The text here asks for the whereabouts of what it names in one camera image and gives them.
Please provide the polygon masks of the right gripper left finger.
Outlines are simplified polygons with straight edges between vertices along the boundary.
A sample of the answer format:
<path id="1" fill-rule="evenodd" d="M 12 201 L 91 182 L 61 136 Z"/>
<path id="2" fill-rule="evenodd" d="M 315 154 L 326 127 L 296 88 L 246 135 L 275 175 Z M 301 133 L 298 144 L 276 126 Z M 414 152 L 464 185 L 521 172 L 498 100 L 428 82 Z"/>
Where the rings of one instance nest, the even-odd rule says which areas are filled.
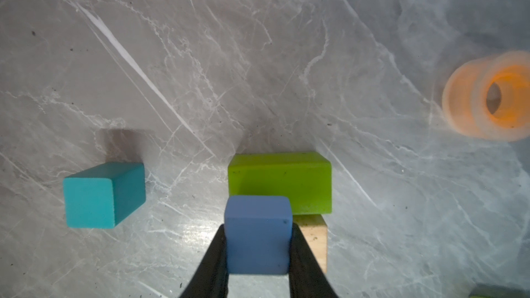
<path id="1" fill-rule="evenodd" d="M 229 293 L 228 283 L 227 244 L 224 225 L 221 225 L 180 297 L 225 298 Z"/>

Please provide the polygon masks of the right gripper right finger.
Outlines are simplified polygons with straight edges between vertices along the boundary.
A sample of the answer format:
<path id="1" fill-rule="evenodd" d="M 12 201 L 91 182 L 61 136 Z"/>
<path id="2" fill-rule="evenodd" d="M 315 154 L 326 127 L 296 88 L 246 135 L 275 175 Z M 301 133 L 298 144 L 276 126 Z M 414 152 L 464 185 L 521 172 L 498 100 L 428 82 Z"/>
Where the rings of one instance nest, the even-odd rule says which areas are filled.
<path id="1" fill-rule="evenodd" d="M 293 223 L 289 255 L 288 278 L 291 298 L 338 298 L 320 268 L 301 229 L 295 223 Z"/>

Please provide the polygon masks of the natural wood rectangular block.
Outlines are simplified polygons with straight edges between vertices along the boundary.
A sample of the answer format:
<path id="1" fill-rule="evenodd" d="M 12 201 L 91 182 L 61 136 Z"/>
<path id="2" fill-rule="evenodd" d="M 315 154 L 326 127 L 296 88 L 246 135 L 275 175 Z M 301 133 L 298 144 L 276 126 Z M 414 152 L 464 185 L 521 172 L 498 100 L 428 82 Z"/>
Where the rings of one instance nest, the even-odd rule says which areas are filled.
<path id="1" fill-rule="evenodd" d="M 321 215 L 295 215 L 296 223 L 307 241 L 323 273 L 327 273 L 328 226 Z"/>

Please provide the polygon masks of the blue cube block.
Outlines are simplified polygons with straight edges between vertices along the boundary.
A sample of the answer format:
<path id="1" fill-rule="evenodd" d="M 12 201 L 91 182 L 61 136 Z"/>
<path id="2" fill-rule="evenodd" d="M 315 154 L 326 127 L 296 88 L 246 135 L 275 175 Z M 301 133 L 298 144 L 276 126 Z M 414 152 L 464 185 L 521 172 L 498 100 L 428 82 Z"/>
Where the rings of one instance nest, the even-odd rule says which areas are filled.
<path id="1" fill-rule="evenodd" d="M 224 212 L 229 273 L 287 274 L 292 231 L 293 214 L 287 197 L 229 197 Z"/>

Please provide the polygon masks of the dark green rectangular block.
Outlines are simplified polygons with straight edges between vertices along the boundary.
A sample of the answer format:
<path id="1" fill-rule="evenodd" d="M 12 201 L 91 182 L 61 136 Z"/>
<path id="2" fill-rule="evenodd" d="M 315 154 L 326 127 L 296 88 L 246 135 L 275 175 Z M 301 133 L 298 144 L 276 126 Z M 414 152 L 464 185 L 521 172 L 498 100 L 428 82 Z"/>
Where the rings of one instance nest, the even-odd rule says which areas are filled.
<path id="1" fill-rule="evenodd" d="M 235 155 L 228 182 L 230 196 L 287 197 L 294 215 L 333 211 L 332 165 L 315 151 Z"/>

